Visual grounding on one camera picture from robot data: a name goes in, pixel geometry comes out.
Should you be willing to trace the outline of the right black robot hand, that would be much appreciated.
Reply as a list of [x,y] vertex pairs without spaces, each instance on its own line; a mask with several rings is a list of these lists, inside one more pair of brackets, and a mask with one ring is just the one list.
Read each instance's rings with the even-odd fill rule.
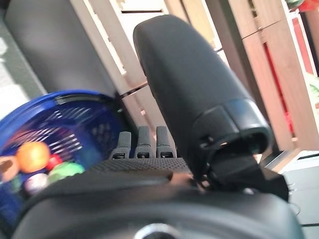
[[13,238],[302,239],[284,176],[254,158],[273,134],[241,81],[175,16],[138,24],[133,39],[192,178],[98,166],[33,197]]

